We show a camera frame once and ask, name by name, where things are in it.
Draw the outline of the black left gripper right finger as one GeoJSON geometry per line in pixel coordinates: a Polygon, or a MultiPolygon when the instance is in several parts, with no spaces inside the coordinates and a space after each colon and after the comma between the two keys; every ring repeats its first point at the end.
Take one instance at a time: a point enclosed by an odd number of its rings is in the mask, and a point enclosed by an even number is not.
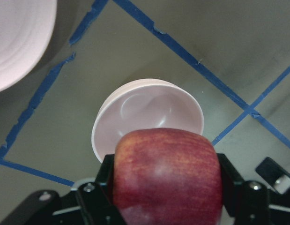
{"type": "Polygon", "coordinates": [[[223,187],[223,205],[235,225],[269,225],[269,190],[255,180],[244,180],[230,160],[217,154],[223,187]]]}

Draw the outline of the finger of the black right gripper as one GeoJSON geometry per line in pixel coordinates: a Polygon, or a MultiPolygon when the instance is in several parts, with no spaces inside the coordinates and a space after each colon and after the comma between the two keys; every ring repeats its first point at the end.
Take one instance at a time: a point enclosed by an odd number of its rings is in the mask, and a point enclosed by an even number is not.
{"type": "Polygon", "coordinates": [[[272,158],[264,158],[263,161],[255,168],[255,171],[277,193],[284,195],[290,192],[290,173],[282,168],[272,158]]]}

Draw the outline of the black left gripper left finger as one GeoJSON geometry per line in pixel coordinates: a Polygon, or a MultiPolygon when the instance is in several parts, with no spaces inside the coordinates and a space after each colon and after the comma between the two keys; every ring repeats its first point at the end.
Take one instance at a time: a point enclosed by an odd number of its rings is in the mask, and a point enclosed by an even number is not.
{"type": "Polygon", "coordinates": [[[80,185],[76,199],[86,225],[120,225],[121,213],[113,204],[114,155],[106,155],[93,182],[80,185]]]}

